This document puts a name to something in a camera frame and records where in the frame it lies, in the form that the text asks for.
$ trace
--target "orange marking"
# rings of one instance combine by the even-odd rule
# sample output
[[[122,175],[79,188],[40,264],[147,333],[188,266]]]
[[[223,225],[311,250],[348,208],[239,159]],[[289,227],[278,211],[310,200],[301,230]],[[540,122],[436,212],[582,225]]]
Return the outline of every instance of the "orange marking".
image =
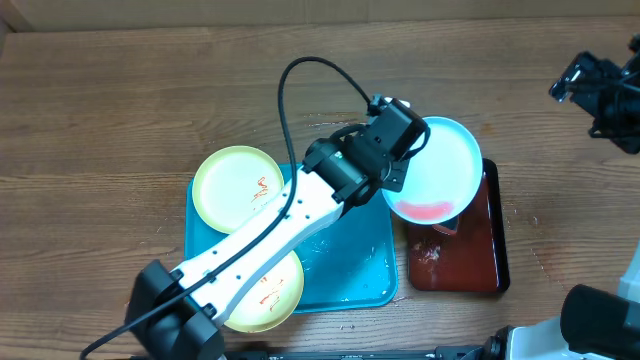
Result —
[[[260,300],[260,305],[264,305],[264,303],[267,301],[267,299],[271,296],[274,295],[277,292],[280,292],[280,289],[282,289],[282,283],[284,282],[284,279],[280,279],[280,282],[278,283],[278,285],[274,286],[271,289],[271,293],[269,293],[269,295],[265,296],[264,299]]]
[[[258,180],[258,185],[260,185],[260,187],[262,189],[260,191],[258,191],[255,195],[253,195],[253,200],[251,200],[251,202],[256,201],[256,199],[259,198],[259,197],[267,195],[267,193],[269,192],[269,187],[264,184],[265,180],[266,180],[266,178],[264,176],[261,177],[260,180]]]

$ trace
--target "pink liquid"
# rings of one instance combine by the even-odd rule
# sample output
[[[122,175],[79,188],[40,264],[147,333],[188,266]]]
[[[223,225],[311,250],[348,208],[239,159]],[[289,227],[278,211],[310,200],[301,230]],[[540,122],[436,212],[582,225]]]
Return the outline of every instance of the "pink liquid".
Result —
[[[439,202],[434,204],[413,205],[401,200],[396,203],[396,208],[412,219],[430,221],[451,214],[453,204],[450,202]]]

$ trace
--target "red residue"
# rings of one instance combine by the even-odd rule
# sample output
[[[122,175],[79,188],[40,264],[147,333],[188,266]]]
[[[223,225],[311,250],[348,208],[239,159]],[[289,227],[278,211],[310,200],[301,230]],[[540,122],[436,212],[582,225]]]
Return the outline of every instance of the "red residue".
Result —
[[[269,187],[264,184],[265,180],[266,178],[264,176],[261,177],[260,180],[258,180],[258,185],[260,185],[262,189],[258,191],[255,195],[253,195],[253,200],[251,200],[251,202],[256,201],[256,199],[259,197],[267,195],[267,193],[269,192]]]
[[[284,282],[284,279],[280,279],[280,282],[278,283],[278,285],[274,286],[273,289],[271,289],[271,292],[269,293],[269,295],[265,296],[264,299],[260,300],[260,305],[264,305],[265,301],[267,301],[267,299],[280,291],[280,289],[282,289],[282,283]]]
[[[422,221],[436,220],[451,214],[453,204],[450,202],[439,202],[434,204],[413,205],[406,201],[396,203],[398,211],[407,214],[407,216]]]

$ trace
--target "wooden table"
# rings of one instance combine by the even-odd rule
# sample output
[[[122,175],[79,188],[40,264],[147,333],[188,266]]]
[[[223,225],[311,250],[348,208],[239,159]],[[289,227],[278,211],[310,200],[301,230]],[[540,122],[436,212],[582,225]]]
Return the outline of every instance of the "wooden table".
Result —
[[[591,140],[590,117],[547,89],[584,49],[623,63],[640,18],[434,21],[340,26],[25,33],[0,58],[0,358],[72,359],[123,321],[152,259],[182,259],[185,188],[234,144],[286,161],[276,84],[319,55],[371,94],[461,121],[499,166],[511,288],[426,293],[406,279],[376,309],[293,316],[230,348],[428,349],[483,342],[558,315],[578,283],[614,291],[640,234],[640,158]],[[330,69],[296,69],[286,91],[298,159],[364,118]],[[131,335],[100,356],[140,353]]]

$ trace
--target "yellow plate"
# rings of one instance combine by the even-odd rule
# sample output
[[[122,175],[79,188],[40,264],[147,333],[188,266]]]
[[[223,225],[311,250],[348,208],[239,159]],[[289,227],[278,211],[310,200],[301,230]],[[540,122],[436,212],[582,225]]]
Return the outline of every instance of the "yellow plate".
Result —
[[[293,313],[303,288],[302,264],[292,251],[247,292],[225,325],[241,332],[274,328]]]
[[[284,186],[278,164],[265,152],[231,146],[209,156],[193,180],[193,204],[202,220],[230,234]]]

